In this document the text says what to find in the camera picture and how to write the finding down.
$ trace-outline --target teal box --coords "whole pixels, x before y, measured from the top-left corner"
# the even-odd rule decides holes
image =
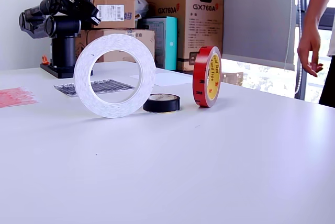
[[[174,71],[177,69],[177,18],[171,16],[150,17],[139,22],[139,28],[155,31],[156,67]]]

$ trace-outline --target red tape roll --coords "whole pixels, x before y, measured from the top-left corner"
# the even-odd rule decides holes
[[[195,59],[193,96],[197,105],[212,107],[221,85],[221,53],[217,47],[202,47]]]

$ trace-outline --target person's hand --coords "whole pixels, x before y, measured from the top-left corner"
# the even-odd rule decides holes
[[[323,70],[323,64],[318,63],[320,43],[321,38],[317,24],[306,23],[299,43],[298,55],[304,70],[315,77],[318,76],[318,72]],[[310,51],[313,52],[312,62],[308,62],[308,55]]]

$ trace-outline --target tape roll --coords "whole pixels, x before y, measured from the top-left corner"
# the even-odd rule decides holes
[[[150,113],[171,113],[180,110],[180,97],[172,94],[151,94],[143,105]]]
[[[221,85],[221,53],[217,47],[202,47],[195,59],[193,96],[199,106],[214,105]]]
[[[139,66],[139,84],[129,98],[118,103],[100,99],[91,87],[91,70],[96,60],[109,51],[130,54]],[[80,54],[74,68],[74,85],[83,104],[95,114],[106,118],[127,116],[148,99],[154,86],[156,67],[149,49],[134,37],[112,34],[91,42]]]

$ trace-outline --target white paper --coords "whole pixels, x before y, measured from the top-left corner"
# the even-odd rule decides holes
[[[97,17],[101,21],[124,21],[125,6],[124,5],[97,5],[99,12]]]
[[[139,75],[130,76],[134,79],[139,79]],[[180,75],[177,73],[159,73],[156,74],[155,85],[158,86],[172,86],[192,83],[192,76]]]

